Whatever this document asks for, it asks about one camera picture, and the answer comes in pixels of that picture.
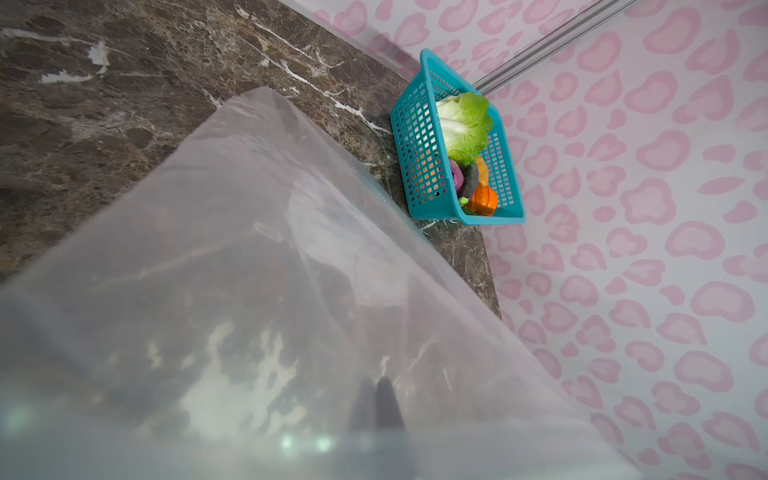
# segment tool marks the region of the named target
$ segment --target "orange squash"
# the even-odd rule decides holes
[[[467,208],[478,215],[490,217],[498,207],[498,195],[488,185],[478,185],[475,194],[469,199]]]

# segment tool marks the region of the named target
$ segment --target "toy vegetable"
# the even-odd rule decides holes
[[[479,215],[490,217],[498,207],[498,195],[488,185],[478,185],[466,207]]]

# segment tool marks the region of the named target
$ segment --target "marble countertop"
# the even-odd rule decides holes
[[[0,20],[0,280],[259,86],[289,98],[407,211],[387,130],[408,82],[277,0],[9,0]],[[498,315],[480,230],[417,226]]]

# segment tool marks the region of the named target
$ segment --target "pink spot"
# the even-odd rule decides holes
[[[620,96],[624,88],[621,86],[619,70],[607,77],[601,78],[589,87],[584,101],[589,104],[597,104],[603,108],[614,103]]]
[[[656,402],[656,410],[662,413],[695,415],[699,412],[699,401],[687,395],[672,382],[659,382],[650,390]]]
[[[757,182],[752,187],[752,194],[761,200],[768,200],[768,180]]]
[[[389,34],[382,33],[378,34],[376,37],[373,37],[371,42],[366,46],[366,50],[370,51],[371,53],[384,53],[384,51],[389,48],[389,45]]]
[[[438,24],[443,31],[463,30],[475,17],[478,11],[478,0],[461,0],[458,5],[448,7],[440,14]]]
[[[661,465],[661,457],[656,453],[656,450],[645,449],[637,454],[637,460],[645,465]]]
[[[524,321],[516,333],[523,342],[532,344],[541,343],[543,345],[547,344],[547,335],[544,333],[544,329],[541,328],[541,325],[532,320]]]
[[[701,385],[715,393],[725,393],[733,387],[728,365],[706,352],[685,352],[672,371],[681,382]]]
[[[583,306],[593,306],[598,302],[598,297],[598,289],[594,286],[594,283],[581,275],[571,275],[565,279],[563,284],[560,286],[560,300],[566,303],[578,302]],[[575,320],[578,318],[576,315],[573,315],[573,318],[575,323]]]
[[[549,270],[551,272],[565,271],[563,256],[560,254],[560,250],[551,243],[542,245],[541,253],[536,251],[530,252],[526,256],[526,260],[529,265],[539,265],[544,270]]]
[[[621,429],[616,425],[616,422],[611,420],[611,417],[603,415],[602,413],[593,413],[589,418],[592,425],[603,436],[606,442],[616,443],[618,445],[624,444],[624,436],[621,434]]]
[[[703,222],[681,223],[672,230],[664,249],[672,257],[698,257],[714,260],[725,251],[725,239],[715,227]]]
[[[498,35],[504,31],[507,20],[517,15],[523,8],[523,2],[515,2],[507,8],[499,8],[478,20],[480,30],[486,35]]]
[[[594,158],[597,161],[611,161],[625,151],[627,151],[627,144],[619,141],[614,134],[605,134],[594,141],[592,148],[587,152],[587,158]]]
[[[523,21],[525,23],[539,23],[560,5],[560,0],[533,0],[523,12]]]
[[[545,302],[541,324],[553,333],[566,333],[578,321],[578,317],[557,302]]]
[[[576,397],[576,400],[580,403],[593,409],[603,408],[603,397],[600,395],[600,390],[598,390],[598,386],[588,376],[580,375],[576,378],[575,384],[571,381],[566,381],[561,385],[568,395]]]
[[[552,375],[553,379],[559,379],[563,373],[563,368],[560,366],[560,362],[557,357],[552,355],[549,350],[536,349],[533,352],[533,356],[539,361],[544,369]]]
[[[349,4],[344,12],[339,12],[333,18],[333,27],[347,37],[359,35],[368,25],[368,8],[360,0]]]
[[[558,152],[549,145],[542,145],[536,153],[523,161],[523,168],[534,177],[546,178],[558,165]]]
[[[667,20],[643,39],[643,46],[652,53],[676,54],[694,43],[701,28],[701,16],[693,8],[678,8]]]
[[[713,439],[732,447],[750,448],[760,451],[760,443],[752,426],[732,413],[715,412],[701,428]]]
[[[754,151],[746,154],[743,161],[744,168],[753,172],[768,171],[768,150]]]
[[[621,364],[612,359],[594,359],[587,364],[587,370],[598,380],[606,383],[617,383],[619,381]]]
[[[494,253],[488,257],[488,266],[494,277],[506,276],[512,271],[512,265],[507,260],[504,260],[498,253]]]
[[[768,366],[768,333],[759,337],[750,346],[750,360],[759,366]]]
[[[541,185],[536,185],[523,194],[523,204],[531,215],[539,216],[544,213],[546,201]]]
[[[520,161],[520,158],[523,156],[523,153],[525,153],[525,148],[528,146],[528,141],[524,138],[512,136],[507,137],[507,141],[509,142],[509,153],[511,153],[516,165]]]
[[[729,463],[725,465],[725,476],[728,477],[728,480],[768,480],[768,473],[743,463]]]
[[[666,225],[675,218],[677,207],[669,185],[658,178],[648,178],[633,190],[621,194],[624,218],[629,223]]]
[[[685,313],[669,313],[664,323],[656,327],[659,335],[675,343],[707,344],[699,320]]]
[[[665,109],[677,93],[677,80],[668,71],[657,71],[624,96],[627,108],[642,114],[656,114]]]
[[[620,277],[614,277],[611,282],[605,286],[606,293],[611,295],[618,295],[627,291],[627,282],[623,281]]]
[[[614,165],[587,174],[589,189],[599,197],[610,197],[615,194],[619,183],[625,178],[627,178],[627,172],[624,168]]]
[[[760,97],[747,105],[733,125],[747,131],[768,130],[768,96]]]
[[[502,323],[504,323],[511,332],[515,331],[515,323],[512,321],[512,317],[502,310]]]
[[[528,239],[525,238],[525,229],[522,225],[497,227],[493,234],[498,241],[498,251],[500,252],[515,252],[522,255],[528,248]]]
[[[395,45],[405,48],[423,43],[429,37],[426,23],[427,16],[421,12],[407,16],[395,31]]]
[[[614,407],[614,413],[618,418],[639,429],[656,429],[654,414],[651,413],[648,405],[633,396],[625,396],[621,404]]]
[[[440,5],[440,0],[416,0],[416,4],[425,10],[434,10]]]
[[[752,297],[738,286],[726,282],[709,282],[690,299],[690,308],[700,316],[721,316],[729,322],[741,323],[755,314]]]
[[[508,47],[514,47],[515,45],[517,45],[518,41],[520,41],[520,37],[522,37],[522,36],[523,36],[523,32],[522,31],[517,32],[516,34],[511,36],[509,38],[509,40],[507,40],[506,45]]]
[[[672,305],[680,306],[685,303],[685,293],[683,292],[683,289],[678,286],[664,286],[659,289],[659,293],[664,295]]]
[[[576,254],[571,257],[571,265],[588,272],[592,270],[607,270],[603,253],[591,243],[583,243],[578,246]]]
[[[578,237],[578,218],[565,204],[559,204],[549,211],[544,222],[550,227],[549,237],[562,243],[575,243]]]
[[[715,147],[707,148],[701,156],[704,160],[729,164],[736,157],[736,148],[733,145],[717,145]]]
[[[768,26],[768,5],[752,8],[739,15],[739,25]]]
[[[547,107],[540,103],[533,104],[528,109],[528,115],[518,120],[518,130],[527,132],[532,137],[543,138],[549,129],[549,119],[547,118]]]
[[[512,94],[512,103],[516,105],[525,105],[529,101],[535,99],[538,96],[538,87],[531,83],[530,80],[524,80],[515,89],[515,93]]]
[[[523,309],[526,315],[533,315],[533,303],[530,300],[520,300],[518,305]]]
[[[768,389],[763,390],[755,399],[755,412],[768,420]]]
[[[582,144],[580,141],[568,144],[565,146],[564,149],[565,153],[568,155],[573,155],[574,157],[580,157],[584,154],[584,144]]]
[[[510,300],[517,300],[520,298],[522,289],[523,282],[520,280],[504,280],[496,290]]]
[[[548,19],[546,22],[542,23],[538,26],[538,32],[542,35],[549,35],[553,31],[560,28],[565,22],[568,21],[568,19],[574,14],[574,9],[569,8],[568,10],[564,10],[554,17]]]
[[[744,68],[744,80],[768,81],[768,50],[765,50]]]
[[[611,111],[611,119],[608,121],[607,129],[613,130],[615,128],[623,127],[627,123],[627,114],[620,108],[615,108]]]
[[[661,349],[648,342],[629,342],[624,348],[629,357],[646,372],[658,372],[664,366],[664,354]]]
[[[608,318],[622,326],[650,329],[648,311],[634,300],[617,301],[616,306],[608,312]]]
[[[608,206],[598,207],[592,212],[592,217],[594,217],[595,221],[607,223],[616,217],[616,209]]]
[[[498,38],[491,38],[490,40],[481,41],[472,49],[472,61],[480,60],[487,54],[493,51],[493,48],[498,43]]]
[[[624,13],[627,17],[650,17],[661,12],[668,0],[647,0],[632,5]]]
[[[573,110],[567,111],[554,123],[554,132],[563,134],[566,138],[579,135],[587,127],[587,112],[583,106],[578,105]]]
[[[696,190],[704,195],[719,195],[728,193],[744,183],[743,178],[739,177],[721,177],[706,182]]]
[[[638,260],[632,262],[622,274],[640,285],[656,286],[661,283],[661,274],[665,268],[661,260]]]
[[[606,71],[614,64],[621,52],[621,39],[615,31],[599,34],[591,47],[576,57],[576,65],[592,73]]]
[[[581,189],[581,178],[578,175],[578,169],[572,168],[564,174],[559,174],[549,184],[549,191],[553,194],[559,194],[564,199],[573,198]]]
[[[560,353],[564,357],[572,358],[578,355],[578,347],[576,347],[573,342],[568,342],[560,349]]]
[[[392,18],[392,0],[383,0],[376,9],[376,19],[389,22]]]
[[[611,337],[611,328],[598,315],[590,316],[576,332],[576,340],[581,345],[594,345],[599,352],[610,353],[616,350],[616,342]]]
[[[736,31],[729,28],[724,38],[705,41],[685,61],[685,68],[691,71],[704,70],[710,75],[718,75],[733,66],[739,58],[739,38]]]
[[[659,449],[667,455],[680,455],[688,466],[699,470],[712,468],[704,442],[696,430],[687,423],[676,423],[667,430],[667,436],[658,440]]]
[[[638,148],[635,157],[640,165],[668,172],[682,165],[689,153],[688,136],[679,130],[667,130],[652,143]]]
[[[525,285],[532,288],[534,293],[539,296],[547,296],[552,291],[552,280],[546,273],[529,273],[525,277]]]
[[[566,61],[571,60],[571,58],[574,56],[574,53],[576,53],[576,44],[564,48],[557,54],[552,55],[552,61],[557,64],[565,63]]]
[[[605,240],[608,252],[613,258],[638,255],[648,248],[648,240],[642,235],[633,234],[626,227],[613,229]]]
[[[677,124],[689,124],[701,117],[720,121],[727,117],[731,110],[733,86],[727,75],[721,75],[692,93],[688,103],[672,112],[672,120]]]

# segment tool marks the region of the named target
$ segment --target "purple cabbage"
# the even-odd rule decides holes
[[[458,164],[451,160],[450,158],[448,161],[451,163],[451,175],[453,175],[453,186],[456,188],[456,191],[458,192],[462,185],[464,184],[464,174],[462,173],[462,169],[458,167]]]

